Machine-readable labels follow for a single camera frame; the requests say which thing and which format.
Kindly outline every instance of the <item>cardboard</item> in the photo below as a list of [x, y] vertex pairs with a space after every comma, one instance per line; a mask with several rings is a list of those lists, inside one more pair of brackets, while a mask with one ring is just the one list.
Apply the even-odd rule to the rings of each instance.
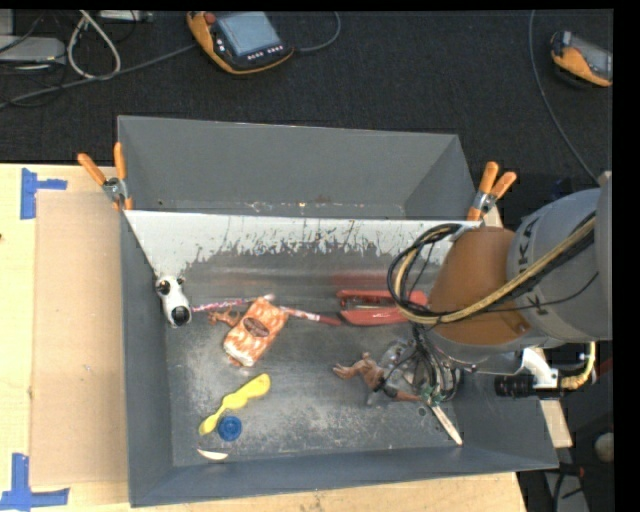
[[125, 481], [118, 214], [98, 187], [37, 196], [30, 481]]

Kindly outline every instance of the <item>toy figure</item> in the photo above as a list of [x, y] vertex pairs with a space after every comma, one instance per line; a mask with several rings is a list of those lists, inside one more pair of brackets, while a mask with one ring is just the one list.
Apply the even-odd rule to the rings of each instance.
[[382, 390], [388, 397], [404, 402], [417, 402], [420, 397], [412, 393], [407, 393], [391, 385], [387, 381], [385, 371], [371, 358], [369, 352], [363, 352], [362, 359], [352, 366], [342, 366], [336, 364], [333, 373], [343, 380], [349, 380], [356, 375], [362, 375], [365, 384], [371, 391], [377, 392]]

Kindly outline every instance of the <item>orange device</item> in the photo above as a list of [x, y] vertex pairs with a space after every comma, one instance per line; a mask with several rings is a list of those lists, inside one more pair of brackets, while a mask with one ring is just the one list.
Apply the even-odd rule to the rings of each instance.
[[187, 25], [204, 52], [227, 73], [246, 75], [270, 69], [293, 55], [262, 11], [216, 16], [189, 11]]
[[553, 34], [551, 58], [563, 71], [600, 87], [613, 84], [613, 54], [568, 30]]

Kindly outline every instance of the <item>blue tape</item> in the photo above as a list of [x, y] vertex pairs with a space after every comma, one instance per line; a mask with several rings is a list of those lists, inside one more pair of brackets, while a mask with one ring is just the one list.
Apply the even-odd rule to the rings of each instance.
[[31, 492], [29, 487], [29, 457], [14, 453], [11, 457], [11, 490], [3, 491], [0, 510], [29, 512], [32, 507], [66, 505], [69, 488], [50, 492]]
[[66, 190], [65, 180], [48, 179], [38, 181], [38, 175], [26, 167], [22, 168], [22, 193], [20, 197], [20, 218], [33, 219], [36, 216], [36, 192], [40, 189]]

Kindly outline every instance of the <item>gray metal tray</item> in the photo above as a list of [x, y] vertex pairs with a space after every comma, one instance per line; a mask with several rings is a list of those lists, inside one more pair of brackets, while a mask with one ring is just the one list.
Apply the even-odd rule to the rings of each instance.
[[[193, 305], [275, 293], [335, 316], [338, 289], [386, 288], [397, 252], [465, 218], [474, 189], [456, 136], [129, 116], [118, 129], [136, 203], [121, 218], [133, 506], [557, 466], [538, 400], [496, 397], [489, 376], [465, 375], [443, 406], [459, 447], [422, 406], [332, 373], [364, 351], [379, 357], [408, 323], [290, 317], [256, 366], [239, 368], [222, 349], [226, 325], [194, 314], [172, 328], [153, 289], [171, 273]], [[447, 244], [438, 250], [427, 276]], [[233, 411], [240, 438], [200, 436], [221, 398], [262, 372], [270, 391]], [[212, 463], [197, 448], [229, 456]]]

